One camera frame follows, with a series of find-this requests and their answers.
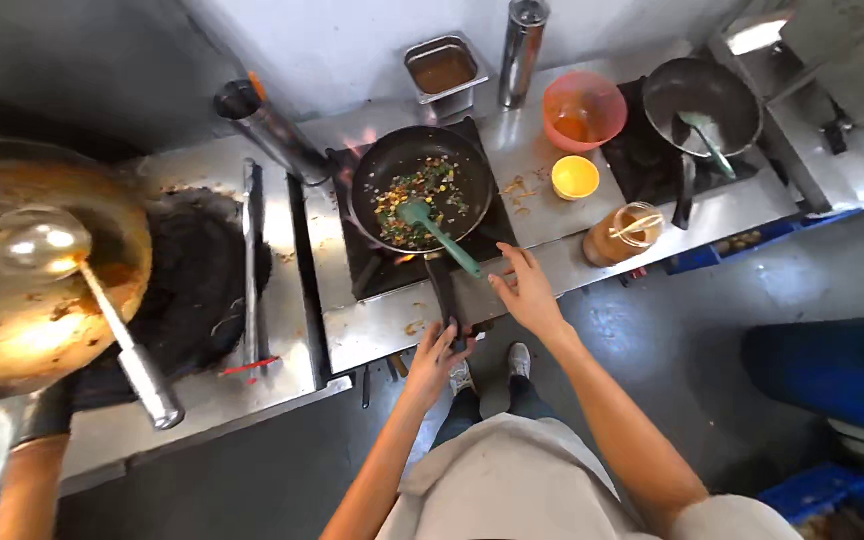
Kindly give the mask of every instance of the shoe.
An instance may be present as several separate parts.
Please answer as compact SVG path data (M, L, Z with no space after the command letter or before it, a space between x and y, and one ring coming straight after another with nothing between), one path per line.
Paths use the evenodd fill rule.
M521 375L528 379L532 373L532 354L524 343L518 341L509 347L509 377Z
M469 362L462 360L448 370L448 385L452 387L452 396L458 396L459 392L466 388L475 390L473 372L469 369Z

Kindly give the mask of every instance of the yellow plastic container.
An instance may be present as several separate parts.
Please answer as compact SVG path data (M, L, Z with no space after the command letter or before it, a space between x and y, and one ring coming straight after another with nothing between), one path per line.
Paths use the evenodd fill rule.
M552 167L552 189L566 201L578 201L599 188L599 169L582 155L567 155Z

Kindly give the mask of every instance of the black pan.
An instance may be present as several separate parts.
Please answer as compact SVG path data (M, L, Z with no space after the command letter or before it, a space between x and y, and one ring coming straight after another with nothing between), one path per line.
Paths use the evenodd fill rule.
M699 113L710 118L717 129L706 134L729 157L756 143L762 132L762 105L738 75L722 65L696 58L677 58L656 68L642 87L642 101L652 127L685 153L672 224L688 229L695 184L693 157L704 159L711 153L679 113Z
M460 315L455 289L452 286L450 267L441 257L447 257L441 245L432 249L416 250L401 248L383 240L380 236L378 218L375 214L376 190L384 193L390 189L392 178L414 174L422 168L426 158L448 156L450 163L457 165L453 183L462 191L462 199L469 206L465 215L458 207L445 203L448 192L438 195L441 201L436 206L445 214L440 228L451 239L460 241L471 233L485 218L496 190L493 176L485 155L462 135L444 128L414 126L393 131L380 138L365 155L355 171L351 189L348 190L348 207L359 223L359 229L373 242L385 248L408 255L423 255L429 281L438 296L442 320L448 325L455 318L462 328L464 318ZM464 348L465 341L457 339L456 348Z

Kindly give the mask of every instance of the black frying pan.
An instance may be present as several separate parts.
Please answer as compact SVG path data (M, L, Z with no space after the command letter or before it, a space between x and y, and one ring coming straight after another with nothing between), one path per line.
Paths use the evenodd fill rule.
M689 228L695 163L692 157L712 153L698 133L679 117L697 113L707 117L706 134L725 157L740 154L755 144L762 132L762 105L738 75L717 63L677 58L660 65L642 87L645 116L669 144L685 153L682 186L672 224Z
M451 164L457 165L453 184L462 191L462 200L469 206L462 215L455 205L446 204L449 192L436 197L436 206L445 214L439 226L450 238L460 241L482 222L496 189L496 177L486 157L462 135L444 128L414 126L393 131L372 145L355 171L351 189L348 190L348 207L359 222L360 230L370 240L385 248L409 255L424 255L425 268L429 281L438 296L442 320L448 325L455 318L461 329L464 323L459 314L455 289L452 286L450 269L438 255L444 248L436 243L435 247L425 250L402 248L386 242L380 236L381 227L375 214L377 203L376 190L384 193L390 189L392 178L410 175L419 171L426 158L448 156ZM464 348L465 340L455 341L456 348Z

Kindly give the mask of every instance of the glass jar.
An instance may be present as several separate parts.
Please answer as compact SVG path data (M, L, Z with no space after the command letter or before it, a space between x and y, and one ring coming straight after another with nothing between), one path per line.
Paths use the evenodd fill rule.
M612 211L592 227L582 240L585 258L596 266L614 266L645 253L663 233L666 220L648 202L630 202ZM648 227L625 232L636 222L651 218Z

